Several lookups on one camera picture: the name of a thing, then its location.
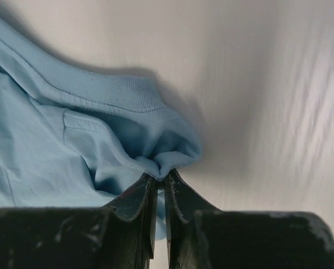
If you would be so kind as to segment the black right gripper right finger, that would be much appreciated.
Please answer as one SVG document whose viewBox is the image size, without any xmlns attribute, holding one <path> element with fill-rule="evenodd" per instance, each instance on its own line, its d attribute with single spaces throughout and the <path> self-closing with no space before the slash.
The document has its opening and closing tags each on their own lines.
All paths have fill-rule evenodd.
<svg viewBox="0 0 334 269">
<path fill-rule="evenodd" d="M 316 214 L 222 211 L 176 170 L 164 186 L 170 268 L 334 268 L 334 237 Z"/>
</svg>

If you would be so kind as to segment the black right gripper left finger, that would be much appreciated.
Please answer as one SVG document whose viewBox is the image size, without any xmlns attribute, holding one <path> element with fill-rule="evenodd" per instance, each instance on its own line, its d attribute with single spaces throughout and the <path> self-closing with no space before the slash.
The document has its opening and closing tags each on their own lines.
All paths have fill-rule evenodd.
<svg viewBox="0 0 334 269">
<path fill-rule="evenodd" d="M 102 207 L 0 208 L 0 268 L 149 268 L 156 180 Z"/>
</svg>

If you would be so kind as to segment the light blue printed t-shirt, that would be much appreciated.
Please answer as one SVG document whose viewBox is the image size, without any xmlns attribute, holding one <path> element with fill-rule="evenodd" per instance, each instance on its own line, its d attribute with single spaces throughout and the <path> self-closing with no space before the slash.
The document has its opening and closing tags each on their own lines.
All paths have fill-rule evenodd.
<svg viewBox="0 0 334 269">
<path fill-rule="evenodd" d="M 0 207 L 100 207 L 201 154 L 149 78 L 61 62 L 0 18 Z"/>
</svg>

